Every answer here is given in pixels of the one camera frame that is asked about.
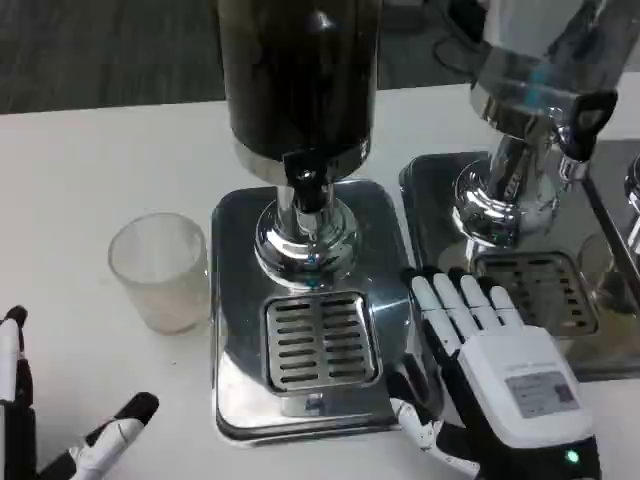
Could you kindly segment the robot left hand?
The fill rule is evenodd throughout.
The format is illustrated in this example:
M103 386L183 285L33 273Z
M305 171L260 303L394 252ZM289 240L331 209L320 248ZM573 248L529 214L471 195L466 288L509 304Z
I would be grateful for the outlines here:
M159 399L138 392L113 416L37 467L37 424L33 378L25 355L21 305L1 318L1 477L3 479L102 479L147 427Z

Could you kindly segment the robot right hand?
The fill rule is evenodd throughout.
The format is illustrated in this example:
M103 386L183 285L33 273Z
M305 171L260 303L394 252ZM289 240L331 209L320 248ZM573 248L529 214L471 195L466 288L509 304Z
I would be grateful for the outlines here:
M418 331L461 420L431 412L426 380L407 354L389 374L401 429L466 479L599 479L591 413L556 340L522 319L507 290L462 270L408 269Z

